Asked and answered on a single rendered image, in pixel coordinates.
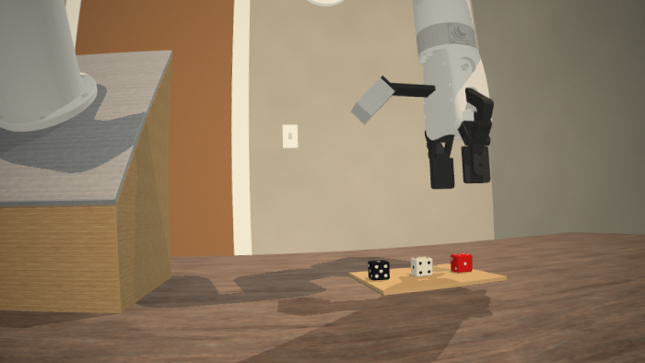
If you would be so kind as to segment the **tan flat mat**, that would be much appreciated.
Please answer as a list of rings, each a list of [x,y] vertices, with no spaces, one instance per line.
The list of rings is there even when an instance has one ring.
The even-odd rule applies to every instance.
[[[386,280],[371,280],[369,271],[350,272],[349,275],[383,295],[463,287],[507,280],[504,275],[496,275],[475,269],[472,272],[456,273],[451,270],[451,265],[448,263],[432,265],[432,275],[427,276],[411,275],[411,267],[390,269],[390,279]]]

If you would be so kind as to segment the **red die with white pips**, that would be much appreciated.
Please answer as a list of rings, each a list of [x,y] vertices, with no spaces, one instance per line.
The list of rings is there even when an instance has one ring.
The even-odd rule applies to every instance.
[[[472,254],[460,253],[451,255],[451,270],[456,273],[472,272]]]

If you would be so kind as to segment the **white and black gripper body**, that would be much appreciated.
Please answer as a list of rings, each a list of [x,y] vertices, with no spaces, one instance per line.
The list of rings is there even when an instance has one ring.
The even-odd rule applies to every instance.
[[[454,135],[455,140],[461,141],[458,128],[463,121],[474,121],[476,111],[476,107],[466,102],[465,89],[472,88],[489,98],[478,50],[464,44],[443,44],[420,53],[418,61],[424,66],[423,85],[436,89],[424,98],[427,137],[436,140]]]

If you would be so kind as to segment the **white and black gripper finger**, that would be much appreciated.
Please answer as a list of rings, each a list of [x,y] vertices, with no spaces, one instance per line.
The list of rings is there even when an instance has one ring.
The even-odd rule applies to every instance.
[[[494,101],[472,88],[465,89],[466,101],[476,107],[474,121],[463,121],[458,128],[466,146],[461,146],[464,183],[490,182],[488,146]],[[474,123],[473,123],[474,122]]]
[[[431,188],[454,188],[453,158],[450,158],[454,135],[445,135],[442,138],[430,140],[425,130],[425,137],[428,148]],[[445,143],[444,147],[442,143]]]

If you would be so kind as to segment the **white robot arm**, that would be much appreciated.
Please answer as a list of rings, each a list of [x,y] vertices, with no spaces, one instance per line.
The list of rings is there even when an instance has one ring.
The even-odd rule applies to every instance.
[[[412,1],[418,55],[443,44],[476,48],[470,0]],[[391,96],[427,98],[435,90],[382,76],[351,112],[366,123]],[[29,132],[66,122],[97,93],[95,79],[79,71],[65,0],[0,0],[1,128]]]

